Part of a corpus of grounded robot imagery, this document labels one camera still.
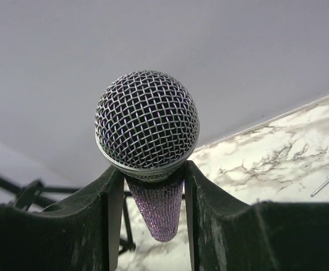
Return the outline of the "purple glitter microphone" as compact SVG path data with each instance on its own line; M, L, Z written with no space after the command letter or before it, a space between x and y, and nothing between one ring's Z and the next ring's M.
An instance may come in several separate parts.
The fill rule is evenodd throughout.
M178 232L185 164L200 134L195 102L185 86L159 71L120 76L101 95L96 143L121 171L152 237Z

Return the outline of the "black perforated music stand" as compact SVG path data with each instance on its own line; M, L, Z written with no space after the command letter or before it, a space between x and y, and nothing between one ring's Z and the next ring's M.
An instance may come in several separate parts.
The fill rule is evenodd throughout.
M15 195L15 199L11 202L11 205L25 211L34 204L41 208L46 208L57 201L42 196L42 193L54 193L54 194L66 194L70 195L80 190L79 187L68 186L46 186L41 179L36 179L27 185L19 186L14 182L7 180L0 176L0 188L6 190ZM126 237L120 237L120 250L119 254L123 254L127 251L134 251L136 245L133 241L131 223L129 219L127 198L132 194L129 191L124 192L123 199L123 217Z

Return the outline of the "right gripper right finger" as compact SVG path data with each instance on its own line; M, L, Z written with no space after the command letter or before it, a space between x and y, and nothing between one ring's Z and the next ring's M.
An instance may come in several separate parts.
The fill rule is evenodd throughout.
M185 205L193 270L329 270L329 203L248 205L189 161Z

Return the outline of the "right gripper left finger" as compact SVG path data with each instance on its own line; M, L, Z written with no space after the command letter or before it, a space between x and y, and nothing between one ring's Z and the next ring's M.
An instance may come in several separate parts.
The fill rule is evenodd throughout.
M0 270L115 270L123 190L109 167L42 212L0 204Z

